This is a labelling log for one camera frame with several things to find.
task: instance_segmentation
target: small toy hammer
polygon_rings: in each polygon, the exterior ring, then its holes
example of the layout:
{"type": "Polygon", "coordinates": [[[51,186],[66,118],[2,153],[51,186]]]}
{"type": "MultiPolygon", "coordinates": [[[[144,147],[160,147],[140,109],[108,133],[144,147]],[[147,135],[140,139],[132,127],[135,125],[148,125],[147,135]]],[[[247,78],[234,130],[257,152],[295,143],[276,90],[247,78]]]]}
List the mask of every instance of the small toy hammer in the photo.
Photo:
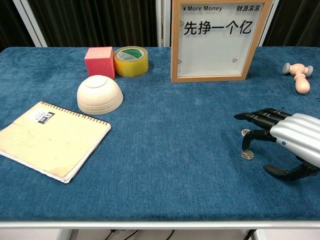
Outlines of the small toy hammer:
{"type": "Polygon", "coordinates": [[[313,70],[313,66],[305,67],[301,63],[290,65],[290,63],[287,62],[283,66],[282,73],[291,74],[292,76],[294,76],[296,91],[299,94],[306,94],[310,90],[310,84],[306,78],[311,76],[313,70]]]}

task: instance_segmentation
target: notebook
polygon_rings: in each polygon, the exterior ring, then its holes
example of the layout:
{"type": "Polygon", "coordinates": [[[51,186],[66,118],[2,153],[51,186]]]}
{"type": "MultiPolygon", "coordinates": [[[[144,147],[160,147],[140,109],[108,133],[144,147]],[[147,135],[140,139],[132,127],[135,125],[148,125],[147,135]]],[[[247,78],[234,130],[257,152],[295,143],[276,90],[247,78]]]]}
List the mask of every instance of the notebook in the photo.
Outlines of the notebook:
{"type": "Polygon", "coordinates": [[[67,184],[110,129],[107,121],[41,101],[0,131],[0,154],[67,184]]]}

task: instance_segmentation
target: dark background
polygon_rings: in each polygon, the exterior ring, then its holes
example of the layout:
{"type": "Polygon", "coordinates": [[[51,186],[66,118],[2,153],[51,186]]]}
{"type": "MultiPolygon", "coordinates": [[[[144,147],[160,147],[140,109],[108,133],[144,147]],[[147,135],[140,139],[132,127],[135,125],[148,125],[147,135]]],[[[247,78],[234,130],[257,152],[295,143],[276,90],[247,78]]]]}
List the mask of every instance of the dark background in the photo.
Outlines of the dark background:
{"type": "MultiPolygon", "coordinates": [[[[49,47],[157,46],[155,0],[28,0],[49,47]]],[[[0,0],[0,52],[34,46],[12,0],[0,0]]],[[[320,1],[281,0],[264,46],[320,47],[320,1]]]]}

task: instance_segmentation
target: white bowl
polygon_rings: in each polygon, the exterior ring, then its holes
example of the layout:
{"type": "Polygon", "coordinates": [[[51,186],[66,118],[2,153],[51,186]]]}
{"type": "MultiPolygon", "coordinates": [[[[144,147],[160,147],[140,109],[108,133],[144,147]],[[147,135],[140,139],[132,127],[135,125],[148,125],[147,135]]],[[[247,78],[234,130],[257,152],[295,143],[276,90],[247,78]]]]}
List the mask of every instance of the white bowl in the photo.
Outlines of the white bowl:
{"type": "Polygon", "coordinates": [[[110,77],[93,75],[80,84],[76,100],[82,112],[100,115],[119,107],[124,96],[118,84],[110,77]]]}

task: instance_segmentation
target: red sponge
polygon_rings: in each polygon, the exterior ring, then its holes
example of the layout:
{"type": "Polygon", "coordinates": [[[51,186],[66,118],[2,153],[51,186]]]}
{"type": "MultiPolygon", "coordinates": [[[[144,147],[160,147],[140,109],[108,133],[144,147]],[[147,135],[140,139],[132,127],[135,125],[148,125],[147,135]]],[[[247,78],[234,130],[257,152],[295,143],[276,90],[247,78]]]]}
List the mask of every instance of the red sponge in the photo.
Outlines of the red sponge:
{"type": "Polygon", "coordinates": [[[115,79],[114,52],[112,46],[90,47],[84,57],[89,76],[103,75],[115,79]]]}

